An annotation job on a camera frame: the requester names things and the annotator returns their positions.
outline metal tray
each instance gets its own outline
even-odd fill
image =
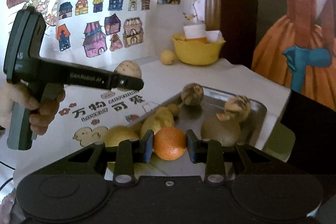
[[[234,94],[203,87],[204,98],[199,106],[189,107],[183,104],[181,94],[177,94],[171,99],[163,102],[159,107],[167,106],[171,103],[177,104],[181,107],[179,119],[175,122],[175,127],[185,132],[188,129],[194,131],[198,138],[201,138],[201,126],[204,120],[215,115],[216,113],[223,112],[224,104]],[[255,100],[251,100],[251,112],[247,120],[240,123],[241,139],[239,141],[249,142],[250,145],[255,145],[256,140],[260,134],[261,127],[265,120],[267,109],[266,107]],[[142,116],[140,120],[134,121],[130,126],[143,122],[147,117],[153,115],[157,108]]]

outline orange skirt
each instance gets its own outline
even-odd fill
[[[291,86],[292,74],[282,55],[288,47],[295,45],[294,23],[287,17],[280,18],[265,34],[254,50],[252,70],[271,81],[288,88]],[[310,38],[310,49],[321,48],[322,29],[314,25]],[[328,68],[307,66],[305,83],[301,93],[322,105],[336,110],[336,58]]]

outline black cable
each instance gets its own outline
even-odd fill
[[[0,187],[0,191],[9,183],[13,180],[13,178],[10,178],[9,180],[7,180],[4,184],[1,185]]]
[[[13,168],[13,167],[11,167],[11,166],[9,166],[9,165],[5,164],[5,163],[4,163],[4,162],[2,162],[2,161],[0,161],[0,164],[2,164],[2,165],[4,165],[4,166],[6,166],[6,167],[8,167],[8,168],[11,168],[12,170],[15,170],[15,168]]]

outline pink house drawing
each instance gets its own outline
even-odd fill
[[[87,57],[96,57],[107,51],[106,34],[101,30],[99,21],[86,24],[83,47]]]

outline white wall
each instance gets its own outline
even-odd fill
[[[204,0],[200,0],[196,4],[200,20],[204,20],[204,3]],[[9,38],[9,30],[7,25],[8,7],[6,0],[0,0],[0,11],[0,26],[2,31],[2,38],[0,40],[0,86],[2,86],[2,83],[5,81],[5,75],[3,74],[2,67]],[[159,55],[165,49],[174,48],[174,45],[169,38],[175,32],[183,31],[183,25],[186,20],[182,14],[183,12],[192,12],[192,0],[182,0],[180,5],[158,5],[155,20],[153,21],[155,22],[155,25],[152,26],[152,40],[155,44],[156,55]]]

